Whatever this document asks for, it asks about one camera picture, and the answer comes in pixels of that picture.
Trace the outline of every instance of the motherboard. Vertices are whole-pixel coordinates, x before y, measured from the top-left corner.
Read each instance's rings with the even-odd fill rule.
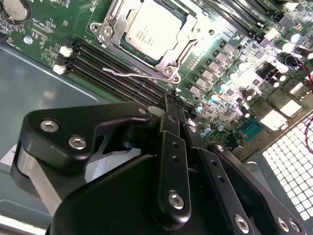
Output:
[[[309,0],[2,0],[0,32],[112,102],[175,95],[204,141],[233,151],[288,129],[312,96]]]

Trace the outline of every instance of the white grid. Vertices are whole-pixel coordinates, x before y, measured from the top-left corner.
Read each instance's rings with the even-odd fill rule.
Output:
[[[304,142],[306,124],[312,117],[291,129],[263,153],[303,220],[313,217],[313,154]],[[313,124],[308,137],[312,148]]]

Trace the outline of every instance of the silver screw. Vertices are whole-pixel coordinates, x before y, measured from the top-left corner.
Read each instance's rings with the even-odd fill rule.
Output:
[[[144,109],[138,109],[139,112],[141,112],[142,114],[147,114],[147,111],[145,111]]]
[[[175,122],[175,119],[172,117],[172,115],[169,115],[168,119],[171,120],[172,122]]]
[[[79,136],[73,136],[69,138],[68,144],[72,148],[77,149],[77,150],[82,150],[86,148],[86,141],[82,137],[79,137]]]
[[[299,233],[301,232],[299,226],[293,221],[293,220],[289,220],[289,223],[291,224],[291,226]]]
[[[240,216],[240,215],[235,215],[235,223],[238,226],[238,228],[244,233],[248,234],[249,233],[249,226],[247,222]]]
[[[177,209],[177,210],[181,210],[184,207],[184,200],[183,198],[176,192],[171,192],[168,195],[168,200],[171,203],[171,205]]]
[[[28,44],[28,45],[33,44],[33,39],[32,39],[31,37],[29,37],[29,36],[25,36],[25,37],[23,38],[23,41],[24,41],[26,44]]]
[[[173,69],[172,68],[167,68],[166,70],[165,70],[165,73],[167,74],[167,75],[172,75],[173,74]]]
[[[111,29],[109,27],[105,27],[103,32],[106,36],[111,36]]]
[[[190,129],[193,133],[196,133],[196,132],[197,132],[197,130],[196,130],[195,127],[193,127],[193,126],[189,126],[189,129]]]
[[[44,120],[40,123],[40,127],[43,131],[46,132],[56,132],[59,130],[59,125],[52,120]]]
[[[219,149],[219,151],[224,152],[224,149],[223,149],[223,147],[222,147],[222,146],[217,145],[216,147]]]
[[[284,222],[284,220],[282,220],[281,218],[277,218],[277,221],[278,221],[279,226],[282,228],[282,230],[284,230],[286,233],[288,233],[289,232],[289,227]]]

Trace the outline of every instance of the red wire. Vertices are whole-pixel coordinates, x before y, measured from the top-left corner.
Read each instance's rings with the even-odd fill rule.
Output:
[[[312,79],[312,74],[309,72],[309,70],[307,69],[307,67],[304,65],[303,62],[300,63],[301,65],[301,68],[307,72],[307,75],[308,75],[308,78],[309,78],[309,83],[311,85],[311,91],[312,91],[312,94],[313,94],[313,79]]]
[[[307,128],[305,129],[304,135],[305,135],[305,143],[307,144],[307,148],[308,148],[309,152],[313,154],[313,150],[309,147],[309,143],[308,143],[308,133],[309,133],[309,128],[310,128],[312,123],[313,123],[313,118],[307,124]]]

